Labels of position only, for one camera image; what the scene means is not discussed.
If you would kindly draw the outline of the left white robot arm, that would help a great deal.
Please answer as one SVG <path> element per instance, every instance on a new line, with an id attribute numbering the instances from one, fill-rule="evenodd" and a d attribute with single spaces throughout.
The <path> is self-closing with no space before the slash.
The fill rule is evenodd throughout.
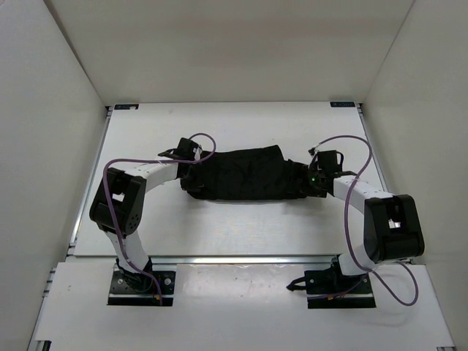
<path id="1" fill-rule="evenodd" d="M 114 159 L 105 165 L 89 216 L 111 241 L 118 267 L 127 273 L 127 281 L 135 290 L 147 290 L 153 281 L 151 260 L 137 232 L 146 194 L 182 178 L 191 165 L 212 155 L 193 137 L 183 137 L 176 148 L 160 153 L 156 159 Z"/>

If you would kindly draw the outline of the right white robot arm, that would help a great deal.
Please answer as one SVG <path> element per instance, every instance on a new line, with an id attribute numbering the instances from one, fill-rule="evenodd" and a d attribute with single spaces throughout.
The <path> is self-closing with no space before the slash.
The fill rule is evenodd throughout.
<path id="1" fill-rule="evenodd" d="M 336 150 L 311 149 L 309 183 L 323 196 L 344 201 L 344 231 L 348 252 L 336 260 L 338 268 L 328 274 L 328 286 L 337 293 L 354 284 L 354 276 L 373 271 L 378 264 L 419 257 L 425 242 L 413 197 L 395 195 L 369 185 L 352 171 L 343 171 L 344 155 Z M 353 246 L 349 209 L 363 215 L 363 236 Z"/>

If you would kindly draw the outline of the black pleated skirt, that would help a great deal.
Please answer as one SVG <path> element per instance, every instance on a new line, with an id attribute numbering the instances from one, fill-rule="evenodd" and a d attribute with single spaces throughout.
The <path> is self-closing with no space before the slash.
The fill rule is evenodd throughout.
<path id="1" fill-rule="evenodd" d="M 216 152 L 189 166 L 181 188 L 198 200 L 295 200 L 317 194 L 308 166 L 285 159 L 278 145 Z"/>

